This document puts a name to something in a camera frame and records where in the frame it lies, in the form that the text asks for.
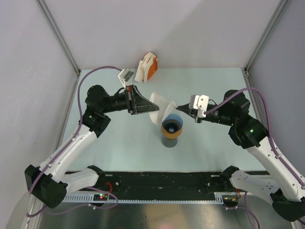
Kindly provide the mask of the blue glass dripper cone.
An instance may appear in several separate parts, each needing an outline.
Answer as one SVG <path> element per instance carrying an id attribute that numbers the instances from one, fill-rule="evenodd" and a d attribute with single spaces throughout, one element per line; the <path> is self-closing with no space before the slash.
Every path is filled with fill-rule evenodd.
<path id="1" fill-rule="evenodd" d="M 173 134 L 180 131 L 183 127 L 183 120 L 177 114 L 169 114 L 163 121 L 162 127 L 166 132 Z"/>

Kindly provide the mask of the single white paper filter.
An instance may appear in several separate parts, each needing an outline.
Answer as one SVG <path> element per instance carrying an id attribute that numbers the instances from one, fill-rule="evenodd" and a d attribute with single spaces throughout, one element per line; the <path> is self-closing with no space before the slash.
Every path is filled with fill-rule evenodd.
<path id="1" fill-rule="evenodd" d="M 149 112 L 150 119 L 155 125 L 161 124 L 177 108 L 177 104 L 174 101 L 168 102 L 157 92 L 151 94 L 150 102 L 159 107 L 158 111 Z"/>

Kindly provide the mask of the white paper coffee filters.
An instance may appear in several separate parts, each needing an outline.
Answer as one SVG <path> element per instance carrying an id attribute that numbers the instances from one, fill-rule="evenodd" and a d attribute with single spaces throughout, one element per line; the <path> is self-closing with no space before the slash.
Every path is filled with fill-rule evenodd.
<path id="1" fill-rule="evenodd" d="M 145 81 L 145 76 L 146 76 L 146 73 L 145 73 L 145 66 L 146 66 L 146 63 L 149 59 L 149 57 L 151 57 L 152 55 L 154 55 L 153 53 L 149 52 L 148 54 L 145 55 L 144 59 L 142 61 L 139 62 L 139 65 L 138 65 L 138 68 L 137 68 L 137 72 L 136 72 L 136 75 L 135 75 L 135 81 L 137 82 L 147 82 Z"/>

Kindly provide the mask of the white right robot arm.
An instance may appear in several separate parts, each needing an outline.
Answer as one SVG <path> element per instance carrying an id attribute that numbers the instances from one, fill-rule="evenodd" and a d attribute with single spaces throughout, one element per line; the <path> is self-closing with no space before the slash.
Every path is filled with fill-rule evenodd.
<path id="1" fill-rule="evenodd" d="M 229 126 L 231 140 L 253 155 L 272 177 L 264 180 L 230 166 L 221 173 L 223 190 L 236 188 L 249 192 L 271 204 L 283 219 L 300 220 L 305 215 L 305 177 L 276 147 L 270 125 L 264 126 L 249 115 L 250 101 L 244 91 L 258 90 L 253 87 L 229 90 L 218 105 L 209 104 L 208 96 L 192 95 L 188 104 L 176 109 L 196 123 L 208 121 Z"/>

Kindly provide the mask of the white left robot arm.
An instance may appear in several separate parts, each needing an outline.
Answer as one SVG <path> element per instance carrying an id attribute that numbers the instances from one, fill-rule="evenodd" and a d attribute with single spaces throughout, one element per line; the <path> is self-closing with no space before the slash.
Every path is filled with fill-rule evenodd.
<path id="1" fill-rule="evenodd" d="M 107 113 L 127 110 L 131 115 L 155 112 L 159 107 L 143 97 L 137 86 L 129 85 L 110 96 L 100 85 L 92 86 L 85 99 L 86 110 L 69 140 L 62 144 L 38 167 L 25 169 L 29 192 L 49 208 L 57 207 L 67 194 L 83 188 L 101 190 L 105 187 L 104 172 L 97 166 L 67 174 L 69 166 L 105 131 L 110 118 Z"/>

